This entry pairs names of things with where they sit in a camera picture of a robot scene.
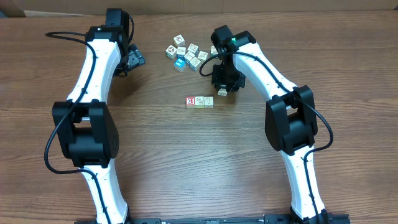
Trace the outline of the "white block orange side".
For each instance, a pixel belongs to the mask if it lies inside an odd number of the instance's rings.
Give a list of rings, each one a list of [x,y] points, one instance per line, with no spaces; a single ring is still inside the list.
[[[218,90],[218,96],[227,96],[228,92],[224,88]]]

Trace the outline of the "green letter R block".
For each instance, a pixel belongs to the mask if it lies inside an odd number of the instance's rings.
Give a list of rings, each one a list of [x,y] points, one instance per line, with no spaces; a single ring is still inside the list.
[[[204,106],[205,108],[213,108],[214,107],[214,98],[212,96],[204,97]]]

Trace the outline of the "yellow-sided block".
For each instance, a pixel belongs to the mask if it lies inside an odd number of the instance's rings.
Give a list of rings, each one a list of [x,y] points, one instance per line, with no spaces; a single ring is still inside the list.
[[[205,99],[203,96],[195,97],[195,108],[204,108],[205,107]]]

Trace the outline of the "red number three block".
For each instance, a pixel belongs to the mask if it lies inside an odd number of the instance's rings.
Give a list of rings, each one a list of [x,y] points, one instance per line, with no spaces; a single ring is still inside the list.
[[[187,97],[186,97],[185,104],[186,104],[186,108],[187,108],[187,109],[193,109],[193,108],[195,108],[195,105],[196,105],[196,103],[195,103],[195,97],[194,97],[194,96],[187,96]]]

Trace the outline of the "blue-sided block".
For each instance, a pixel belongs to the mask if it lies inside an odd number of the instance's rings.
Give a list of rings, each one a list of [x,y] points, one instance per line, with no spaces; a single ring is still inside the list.
[[[186,62],[184,61],[184,59],[181,58],[176,59],[174,63],[174,68],[176,70],[178,70],[179,72],[183,72],[185,70],[185,67],[186,67]]]

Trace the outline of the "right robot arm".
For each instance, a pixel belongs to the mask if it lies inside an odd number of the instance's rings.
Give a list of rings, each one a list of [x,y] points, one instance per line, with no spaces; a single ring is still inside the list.
[[[291,221],[328,223],[313,164],[317,121],[324,117],[315,109],[312,90],[286,79],[248,31],[234,35],[228,26],[221,26],[211,41],[221,59],[209,74],[219,95],[238,91],[250,80],[266,101],[265,134],[285,163],[292,193]]]

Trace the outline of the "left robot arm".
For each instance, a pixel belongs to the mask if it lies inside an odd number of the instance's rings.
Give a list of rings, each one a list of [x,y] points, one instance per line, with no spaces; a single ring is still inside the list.
[[[92,26],[85,34],[49,32],[48,37],[82,43],[86,57],[79,79],[65,101],[54,103],[55,128],[47,141],[44,161],[47,169],[58,174],[49,162],[49,149],[58,138],[65,158],[81,173],[91,192],[96,218],[93,223],[130,223],[129,206],[124,200],[116,174],[115,158],[119,134],[107,106],[113,77],[145,64],[132,44],[133,18],[122,9],[109,8],[105,23]]]

